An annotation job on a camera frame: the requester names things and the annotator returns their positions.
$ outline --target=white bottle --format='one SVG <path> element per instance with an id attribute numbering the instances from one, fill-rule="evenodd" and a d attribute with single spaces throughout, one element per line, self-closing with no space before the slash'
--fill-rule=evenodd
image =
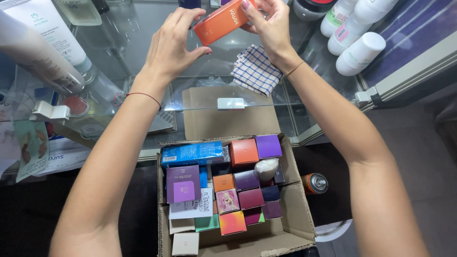
<path id="1" fill-rule="evenodd" d="M 380 21 L 392 10 L 399 0 L 360 0 L 354 8 L 354 15 L 361 23 L 370 24 Z"/>
<path id="2" fill-rule="evenodd" d="M 80 73 L 92 66 L 51 0 L 5 0 L 0 9 L 40 33 Z"/>
<path id="3" fill-rule="evenodd" d="M 54 0 L 71 23 L 78 26 L 97 26 L 101 17 L 92 0 Z"/>
<path id="4" fill-rule="evenodd" d="M 19 66 L 64 96 L 83 90 L 83 76 L 40 34 L 1 10 L 0 24 L 0 50 Z"/>
<path id="5" fill-rule="evenodd" d="M 344 76 L 353 76 L 366 68 L 386 48 L 381 35 L 367 32 L 346 49 L 336 60 L 336 70 Z"/>
<path id="6" fill-rule="evenodd" d="M 360 23 L 354 14 L 352 14 L 330 37 L 327 43 L 329 51 L 336 56 L 341 55 L 344 50 L 367 32 L 371 26 L 372 24 Z"/>
<path id="7" fill-rule="evenodd" d="M 327 15 L 325 15 L 325 18 L 320 24 L 322 35 L 331 37 L 335 30 L 354 12 L 357 1 L 358 0 L 338 0 Z"/>

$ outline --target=hand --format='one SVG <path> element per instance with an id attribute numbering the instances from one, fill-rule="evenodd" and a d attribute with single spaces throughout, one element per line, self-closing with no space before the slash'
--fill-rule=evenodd
<path id="1" fill-rule="evenodd" d="M 259 34 L 270 62 L 286 74 L 302 62 L 290 44 L 289 7 L 282 0 L 255 0 L 255 4 L 269 16 L 264 19 L 248 0 L 243 0 L 241 7 L 253 25 L 241 28 Z"/>
<path id="2" fill-rule="evenodd" d="M 187 31 L 192 21 L 198 21 L 205 13 L 200 8 L 190 10 L 178 7 L 168 15 L 152 36 L 146 63 L 130 92 L 154 93 L 154 90 L 151 92 L 154 84 L 165 88 L 195 60 L 212 52 L 209 47 L 198 47 L 191 52 L 186 50 Z"/>

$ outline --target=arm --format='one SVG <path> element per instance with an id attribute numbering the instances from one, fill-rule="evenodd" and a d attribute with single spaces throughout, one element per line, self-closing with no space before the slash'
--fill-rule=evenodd
<path id="1" fill-rule="evenodd" d="M 349 166 L 361 256 L 429 256 L 395 159 L 379 132 L 295 53 L 289 40 L 289 8 L 281 0 L 259 1 L 271 17 L 262 19 L 243 1 L 253 23 L 243 29 L 258 32 L 271 62 L 285 74 L 298 65 L 287 78 Z"/>
<path id="2" fill-rule="evenodd" d="M 152 36 L 146 63 L 132 92 L 161 102 L 168 84 L 208 47 L 186 51 L 187 30 L 203 9 L 178 8 Z M 146 133 L 159 110 L 149 96 L 128 96 L 97 141 L 68 195 L 50 256 L 121 256 L 118 218 Z"/>

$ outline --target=black jar lid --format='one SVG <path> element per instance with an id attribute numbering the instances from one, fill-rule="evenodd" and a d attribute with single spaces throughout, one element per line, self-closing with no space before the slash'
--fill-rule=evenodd
<path id="1" fill-rule="evenodd" d="M 312 12 L 322 13 L 328 12 L 337 0 L 294 0 L 305 9 Z"/>

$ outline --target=orange perfume box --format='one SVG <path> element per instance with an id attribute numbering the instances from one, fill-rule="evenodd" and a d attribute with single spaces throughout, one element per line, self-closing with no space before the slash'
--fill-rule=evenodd
<path id="1" fill-rule="evenodd" d="M 257 9 L 254 0 L 249 2 Z M 231 0 L 198 22 L 194 31 L 203 46 L 208 46 L 248 21 L 241 9 L 241 0 Z"/>
<path id="2" fill-rule="evenodd" d="M 232 167 L 254 165 L 259 161 L 255 139 L 234 140 L 230 143 Z"/>
<path id="3" fill-rule="evenodd" d="M 213 177 L 213 186 L 214 191 L 224 191 L 228 189 L 234 189 L 235 183 L 233 182 L 233 175 L 232 174 L 225 174 L 220 176 Z"/>

